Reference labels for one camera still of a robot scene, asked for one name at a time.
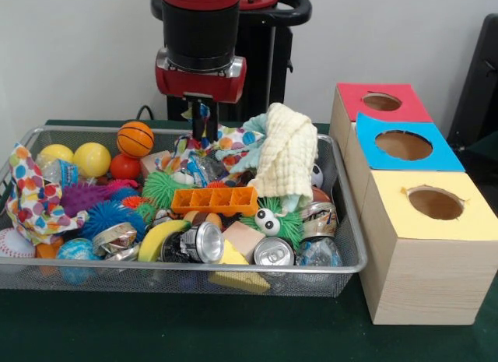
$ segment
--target circular hole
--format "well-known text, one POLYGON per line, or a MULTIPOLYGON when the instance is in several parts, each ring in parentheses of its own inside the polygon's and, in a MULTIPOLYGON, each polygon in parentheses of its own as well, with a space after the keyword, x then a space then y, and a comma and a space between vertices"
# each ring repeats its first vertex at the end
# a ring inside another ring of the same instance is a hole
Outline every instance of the circular hole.
POLYGON ((416 188, 409 193, 412 206, 435 220, 454 220, 464 211, 461 200, 440 188, 416 188))
POLYGON ((375 138, 375 144, 390 156, 415 161, 427 158, 433 152, 422 136, 407 131, 387 131, 375 138))
POLYGON ((368 93, 363 97, 363 102, 376 111, 395 111, 402 105, 399 99, 386 93, 368 93))

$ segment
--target wire mesh basket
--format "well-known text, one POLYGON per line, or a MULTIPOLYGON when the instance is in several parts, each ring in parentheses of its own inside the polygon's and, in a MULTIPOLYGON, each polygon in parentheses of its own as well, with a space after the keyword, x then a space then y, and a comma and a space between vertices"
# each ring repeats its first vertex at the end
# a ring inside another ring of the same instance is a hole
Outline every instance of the wire mesh basket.
MULTIPOLYGON (((114 156, 118 154, 117 131, 118 128, 44 126, 26 134, 21 143, 33 157, 50 144, 63 144, 74 151, 85 142, 99 142, 114 156)), ((183 130, 153 131, 157 152, 172 149, 174 140, 186 133, 183 130)), ((338 146, 332 138, 319 135, 318 150, 317 164, 324 174, 322 189, 331 192, 337 207, 339 226, 334 241, 342 256, 342 267, 282 266, 275 269, 275 266, 262 265, 0 258, 0 288, 337 297, 353 273, 365 267, 366 251, 338 146), (243 287, 215 284, 213 276, 220 273, 231 278, 229 282, 243 279, 245 284, 243 287)), ((2 209, 10 181, 9 165, 5 163, 0 170, 2 209)), ((0 216, 0 229, 11 226, 4 210, 0 216)))

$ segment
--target stacked boxes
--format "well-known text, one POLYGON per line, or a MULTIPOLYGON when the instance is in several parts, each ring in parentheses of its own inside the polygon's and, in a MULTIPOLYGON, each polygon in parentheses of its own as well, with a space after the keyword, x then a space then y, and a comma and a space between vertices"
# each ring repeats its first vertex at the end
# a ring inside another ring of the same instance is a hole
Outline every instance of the stacked boxes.
POLYGON ((412 88, 338 85, 331 135, 366 237, 373 323, 473 323, 498 268, 498 219, 412 88))

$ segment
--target yellow ball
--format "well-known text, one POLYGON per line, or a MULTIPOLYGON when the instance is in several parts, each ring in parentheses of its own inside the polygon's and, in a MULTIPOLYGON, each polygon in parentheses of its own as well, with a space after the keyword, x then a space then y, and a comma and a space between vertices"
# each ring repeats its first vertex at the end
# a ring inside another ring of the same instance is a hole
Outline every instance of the yellow ball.
POLYGON ((46 146, 40 153, 66 162, 72 162, 72 158, 74 156, 72 150, 62 144, 51 144, 46 146))
POLYGON ((72 162, 83 177, 101 177, 109 171, 110 153, 98 142, 88 142, 76 150, 72 162))

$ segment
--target orange ice cube tray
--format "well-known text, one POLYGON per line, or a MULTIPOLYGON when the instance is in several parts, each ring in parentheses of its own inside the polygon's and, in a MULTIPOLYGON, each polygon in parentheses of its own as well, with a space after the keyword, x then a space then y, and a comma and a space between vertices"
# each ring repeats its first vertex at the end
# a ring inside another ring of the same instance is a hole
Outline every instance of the orange ice cube tray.
POLYGON ((225 216, 236 213, 253 216, 259 209, 258 193, 254 187, 177 189, 171 209, 180 214, 196 210, 225 216))

